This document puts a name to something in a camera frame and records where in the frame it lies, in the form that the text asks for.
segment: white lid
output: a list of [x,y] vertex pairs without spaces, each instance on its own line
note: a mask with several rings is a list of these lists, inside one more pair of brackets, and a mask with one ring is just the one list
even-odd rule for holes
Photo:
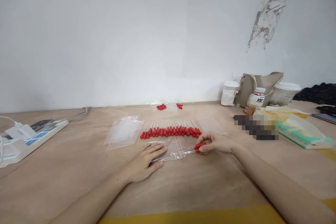
[[276,88],[290,91],[301,91],[302,88],[299,84],[280,82],[275,85]]
[[224,86],[229,86],[231,88],[238,88],[240,86],[239,82],[234,82],[234,81],[226,81],[224,82]]
[[254,91],[257,93],[265,93],[266,89],[263,87],[256,87]]

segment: bottle label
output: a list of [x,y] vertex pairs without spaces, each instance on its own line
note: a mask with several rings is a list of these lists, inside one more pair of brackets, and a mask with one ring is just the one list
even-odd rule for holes
[[247,103],[249,103],[250,105],[254,106],[254,107],[261,107],[264,103],[265,100],[265,95],[264,94],[255,94],[252,93],[250,95],[250,97],[247,100]]

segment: phone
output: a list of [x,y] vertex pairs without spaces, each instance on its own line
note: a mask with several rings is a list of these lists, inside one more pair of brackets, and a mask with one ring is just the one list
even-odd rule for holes
[[40,129],[42,129],[47,123],[51,123],[53,122],[54,120],[53,119],[50,119],[50,120],[42,120],[42,121],[39,121],[39,122],[36,122],[34,124],[32,124],[30,127],[35,131],[39,131]]
[[333,115],[331,116],[328,114],[312,114],[312,116],[328,121],[330,123],[336,124],[336,116],[333,116]]

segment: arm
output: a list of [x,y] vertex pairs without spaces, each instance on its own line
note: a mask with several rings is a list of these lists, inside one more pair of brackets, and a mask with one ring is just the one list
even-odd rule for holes
[[162,144],[152,146],[148,144],[131,163],[75,201],[50,224],[97,223],[114,198],[128,183],[143,181],[163,166],[162,161],[151,166],[149,163],[166,150],[167,148]]
[[322,201],[242,145],[214,132],[202,134],[196,144],[206,140],[200,152],[233,154],[288,223],[336,223],[336,214]]

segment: white wall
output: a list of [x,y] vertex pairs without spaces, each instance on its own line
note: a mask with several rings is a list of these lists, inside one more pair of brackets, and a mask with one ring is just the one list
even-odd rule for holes
[[287,0],[247,51],[260,1],[0,0],[0,112],[218,100],[244,72],[336,82],[336,0]]

